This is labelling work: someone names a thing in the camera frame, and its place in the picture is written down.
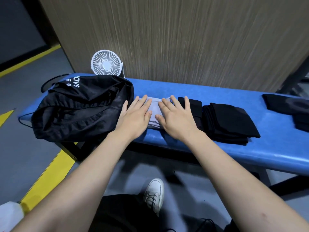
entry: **fan grille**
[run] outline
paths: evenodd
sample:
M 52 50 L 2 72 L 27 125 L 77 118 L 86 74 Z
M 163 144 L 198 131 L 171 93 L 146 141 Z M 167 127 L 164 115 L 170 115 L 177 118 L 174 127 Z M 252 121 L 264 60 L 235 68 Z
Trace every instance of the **fan grille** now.
M 100 50 L 91 59 L 91 68 L 96 75 L 119 76 L 122 63 L 118 55 L 110 50 Z

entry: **shoe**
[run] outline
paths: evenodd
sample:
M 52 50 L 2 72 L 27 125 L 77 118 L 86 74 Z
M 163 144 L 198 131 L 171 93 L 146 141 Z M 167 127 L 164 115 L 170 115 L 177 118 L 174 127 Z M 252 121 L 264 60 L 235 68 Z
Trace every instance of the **shoe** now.
M 144 194 L 144 202 L 157 216 L 164 199 L 164 183 L 160 178 L 153 179 L 147 186 Z

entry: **black bag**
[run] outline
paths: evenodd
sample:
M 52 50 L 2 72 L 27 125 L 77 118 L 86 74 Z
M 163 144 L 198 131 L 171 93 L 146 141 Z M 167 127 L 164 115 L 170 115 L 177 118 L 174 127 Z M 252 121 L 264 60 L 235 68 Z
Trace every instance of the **black bag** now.
M 113 131 L 133 84 L 115 75 L 72 77 L 55 84 L 31 117 L 34 134 L 49 142 L 95 140 Z

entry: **yellow floor stripe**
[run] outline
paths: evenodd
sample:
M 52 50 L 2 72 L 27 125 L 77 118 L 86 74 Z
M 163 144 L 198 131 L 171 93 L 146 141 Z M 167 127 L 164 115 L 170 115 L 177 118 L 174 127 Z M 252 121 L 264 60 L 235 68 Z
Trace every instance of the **yellow floor stripe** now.
M 3 123 L 6 121 L 6 119 L 10 117 L 10 115 L 13 113 L 13 111 L 14 110 L 11 110 L 7 113 L 0 115 L 0 127 L 3 125 Z
M 47 169 L 37 179 L 20 205 L 24 213 L 31 211 L 50 191 L 52 191 L 68 174 L 75 161 L 61 150 Z
M 31 62 L 39 59 L 39 58 L 42 58 L 43 56 L 45 56 L 45 55 L 47 55 L 47 54 L 49 54 L 49 53 L 51 53 L 51 52 L 53 52 L 53 51 L 55 51 L 55 50 L 57 50 L 59 48 L 61 48 L 61 46 L 60 45 L 56 45 L 56 46 L 54 46 L 54 47 L 52 47 L 52 48 L 50 48 L 50 49 L 48 49 L 48 50 L 46 50 L 46 51 L 44 51 L 44 52 L 42 52 L 40 54 L 37 54 L 36 56 L 33 56 L 32 58 L 29 58 L 29 59 L 27 59 L 27 60 L 25 60 L 25 61 L 23 61 L 21 63 L 18 63 L 16 65 L 14 65 L 14 66 L 12 66 L 12 67 L 10 67 L 10 68 L 0 72 L 0 77 L 4 76 L 4 75 L 6 75 L 6 74 L 8 74 L 8 73 L 10 73 L 12 71 L 15 71 L 16 69 L 19 69 L 19 68 L 27 65 L 28 63 L 31 63 Z

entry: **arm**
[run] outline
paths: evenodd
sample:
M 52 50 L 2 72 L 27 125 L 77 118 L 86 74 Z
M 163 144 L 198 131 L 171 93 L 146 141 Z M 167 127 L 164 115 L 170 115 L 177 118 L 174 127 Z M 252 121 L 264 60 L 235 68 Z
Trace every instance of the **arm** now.
M 13 229 L 19 231 L 88 231 L 113 169 L 127 145 L 147 128 L 151 100 L 125 101 L 115 131 L 79 167 L 52 190 Z
M 171 99 L 175 106 L 167 99 L 159 103 L 165 119 L 157 120 L 190 148 L 241 231 L 309 231 L 299 214 L 197 129 L 187 97 L 185 109 Z

